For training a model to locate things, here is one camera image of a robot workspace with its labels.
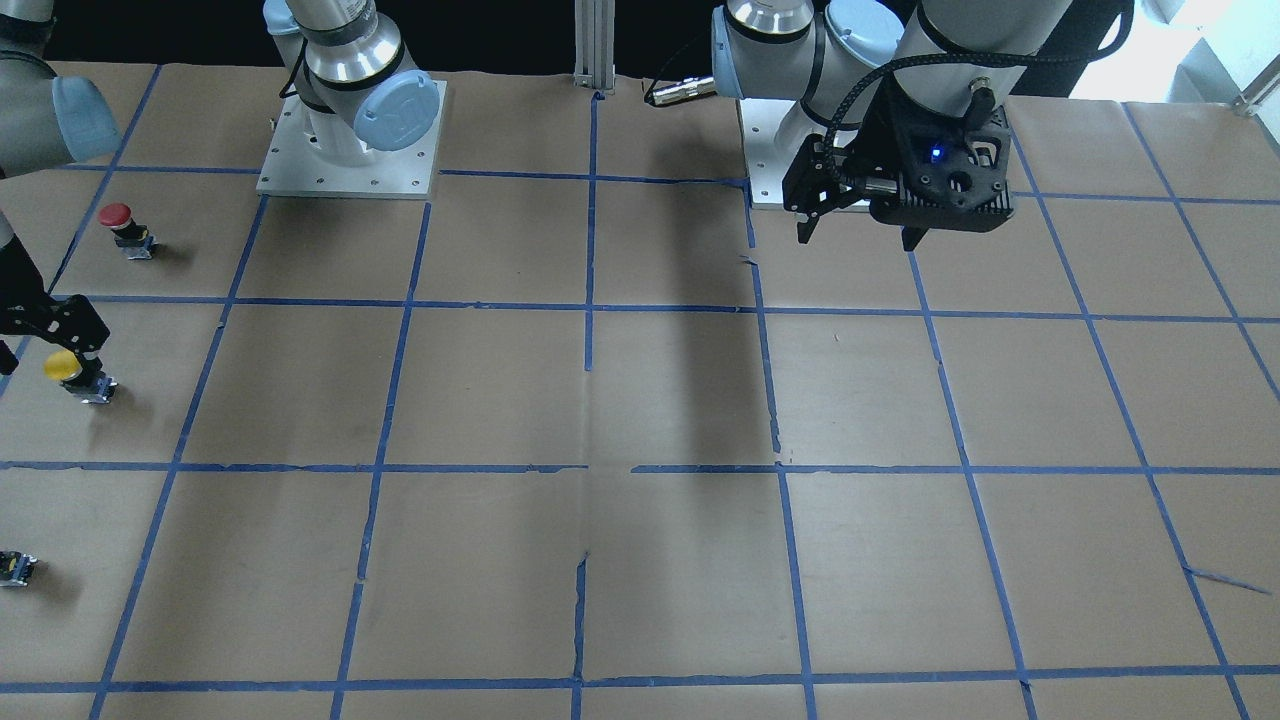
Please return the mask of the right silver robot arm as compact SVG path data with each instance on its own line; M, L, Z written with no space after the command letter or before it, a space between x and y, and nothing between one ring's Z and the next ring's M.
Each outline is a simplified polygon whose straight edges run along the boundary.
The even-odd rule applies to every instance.
M259 191L269 196L425 200L439 147L445 83L420 69L396 22L372 1L266 1L262 17L289 78ZM3 177L111 156L122 132L91 79L44 60L51 1L3 4ZM81 295L55 300L3 224L3 334L64 348L61 383L111 386L100 351L109 329Z

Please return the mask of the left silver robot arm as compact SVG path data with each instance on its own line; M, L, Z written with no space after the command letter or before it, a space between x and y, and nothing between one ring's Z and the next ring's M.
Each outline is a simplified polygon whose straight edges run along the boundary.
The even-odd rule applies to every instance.
M905 251L931 231L988 233L1015 214L1005 101L1028 69L1115 54L1137 5L1106 1L1114 37L1056 49L1069 1L723 1L710 22L724 97L788 100L806 118L781 205L808 243L822 217L868 202Z

